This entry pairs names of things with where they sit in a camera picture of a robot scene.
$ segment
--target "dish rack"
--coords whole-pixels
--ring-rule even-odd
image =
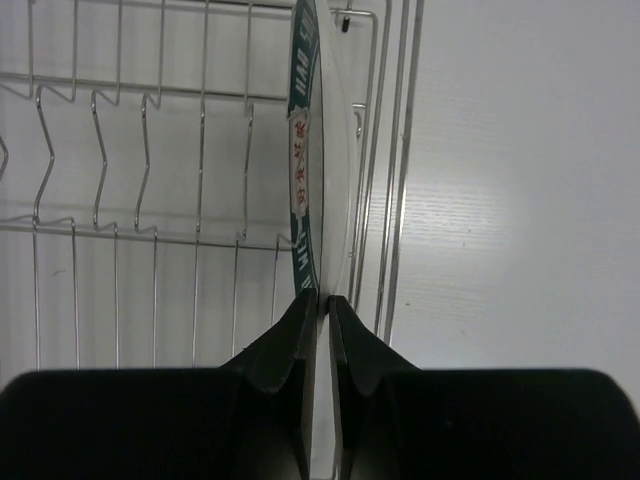
[[[422,1],[363,5],[332,8],[359,100],[345,294],[357,308],[372,255],[373,327],[389,342]],[[291,11],[3,2],[0,386],[30,369],[217,365],[285,310]],[[375,179],[380,245],[367,244]]]

